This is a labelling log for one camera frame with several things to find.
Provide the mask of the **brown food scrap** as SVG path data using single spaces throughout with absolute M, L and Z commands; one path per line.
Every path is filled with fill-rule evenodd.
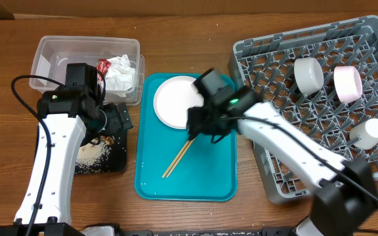
M 99 138 L 94 138 L 89 143 L 92 145 L 105 144 L 106 146 L 112 146 L 115 144 L 115 139 L 113 136 L 101 136 Z

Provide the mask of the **large pink plate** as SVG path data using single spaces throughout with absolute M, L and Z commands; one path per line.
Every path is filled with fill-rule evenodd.
M 167 79 L 156 90 L 154 111 L 168 127 L 186 129 L 188 109 L 202 107 L 203 97 L 193 85 L 195 80 L 187 75 L 175 76 Z

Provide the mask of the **white napkin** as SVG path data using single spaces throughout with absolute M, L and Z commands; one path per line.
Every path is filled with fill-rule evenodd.
M 105 74 L 106 90 L 120 97 L 125 97 L 134 89 L 135 68 L 131 67 L 129 57 L 116 56 L 107 59 L 110 63 Z

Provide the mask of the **red snack wrapper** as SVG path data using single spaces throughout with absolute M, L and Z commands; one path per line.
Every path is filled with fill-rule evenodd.
M 112 65 L 111 62 L 109 62 L 107 59 L 99 59 L 97 64 L 96 64 L 96 68 L 99 72 L 101 72 L 103 75 L 106 75 L 109 67 Z

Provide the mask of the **grey bowl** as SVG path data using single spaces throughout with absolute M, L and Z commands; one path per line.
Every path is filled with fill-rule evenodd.
M 324 85 L 322 67 L 315 58 L 298 58 L 294 63 L 294 76 L 301 93 L 311 95 Z

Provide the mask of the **small pink plate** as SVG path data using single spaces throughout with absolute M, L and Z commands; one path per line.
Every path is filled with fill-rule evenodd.
M 362 95 L 362 79 L 354 66 L 335 67 L 333 82 L 341 103 L 349 104 Z

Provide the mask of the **small white cup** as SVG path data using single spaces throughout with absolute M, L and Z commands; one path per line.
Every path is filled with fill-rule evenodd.
M 360 149 L 371 149 L 378 143 L 378 119 L 372 118 L 355 126 L 349 134 L 351 140 L 360 137 L 354 146 Z

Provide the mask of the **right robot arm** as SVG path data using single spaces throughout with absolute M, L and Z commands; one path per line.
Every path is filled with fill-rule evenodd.
M 267 149 L 313 193 L 312 210 L 291 235 L 352 235 L 378 209 L 378 191 L 366 161 L 347 161 L 280 115 L 252 88 L 198 88 L 201 107 L 188 110 L 187 129 L 226 136 L 232 130 Z

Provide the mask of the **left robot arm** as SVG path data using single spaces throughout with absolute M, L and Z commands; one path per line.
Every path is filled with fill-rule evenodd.
M 43 93 L 30 182 L 14 223 L 0 235 L 115 235 L 113 224 L 79 231 L 70 200 L 79 149 L 103 136 L 122 137 L 133 127 L 126 104 L 105 104 L 99 85 L 60 85 Z

